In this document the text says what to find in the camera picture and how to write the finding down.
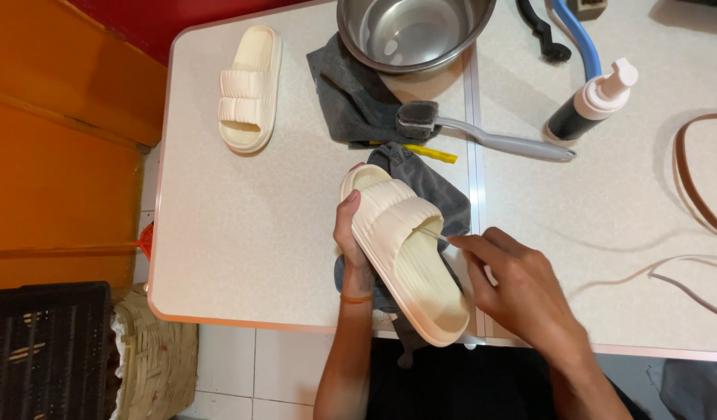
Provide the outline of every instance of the rubber band on wrist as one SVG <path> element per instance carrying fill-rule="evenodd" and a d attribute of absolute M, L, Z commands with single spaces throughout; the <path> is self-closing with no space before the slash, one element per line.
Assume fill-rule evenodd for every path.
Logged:
<path fill-rule="evenodd" d="M 345 295 L 343 295 L 343 294 L 341 293 L 341 294 L 340 294 L 340 300 L 341 300 L 341 301 L 344 301 L 345 303 L 351 303 L 351 304 L 371 302 L 371 301 L 374 300 L 374 295 L 373 295 L 373 294 L 370 294 L 369 296 L 364 296 L 364 297 L 359 297 L 359 298 L 358 298 L 358 297 L 347 297 L 347 296 L 345 296 Z"/>

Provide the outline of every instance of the spray bottle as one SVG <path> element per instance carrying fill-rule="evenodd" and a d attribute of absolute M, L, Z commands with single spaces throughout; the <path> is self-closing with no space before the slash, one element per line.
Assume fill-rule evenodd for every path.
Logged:
<path fill-rule="evenodd" d="M 638 80 L 638 71 L 621 58 L 612 64 L 611 75 L 599 75 L 580 87 L 547 121 L 547 132 L 555 140 L 581 137 L 607 117 L 623 108 Z"/>

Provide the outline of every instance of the person's right hand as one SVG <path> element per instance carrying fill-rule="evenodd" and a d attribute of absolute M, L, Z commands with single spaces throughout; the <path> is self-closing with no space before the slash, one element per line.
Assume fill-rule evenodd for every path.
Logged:
<path fill-rule="evenodd" d="M 505 329 L 539 351 L 551 365 L 569 363 L 589 349 L 586 330 L 568 306 L 550 261 L 491 227 L 481 235 L 449 237 L 464 251 L 475 303 Z M 484 271 L 491 268 L 493 285 Z"/>

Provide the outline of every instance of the red wall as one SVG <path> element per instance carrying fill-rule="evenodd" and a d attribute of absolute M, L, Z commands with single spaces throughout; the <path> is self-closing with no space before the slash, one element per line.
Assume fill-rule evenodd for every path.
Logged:
<path fill-rule="evenodd" d="M 168 64 L 182 30 L 202 23 L 294 5 L 305 0 L 69 0 L 153 59 Z"/>

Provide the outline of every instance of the white pump nozzle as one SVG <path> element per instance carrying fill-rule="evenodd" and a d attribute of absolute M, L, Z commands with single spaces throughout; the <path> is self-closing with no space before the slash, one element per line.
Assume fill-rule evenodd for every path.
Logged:
<path fill-rule="evenodd" d="M 615 100 L 628 91 L 638 80 L 638 70 L 625 58 L 619 58 L 612 64 L 613 73 L 599 82 L 596 94 L 602 100 Z"/>

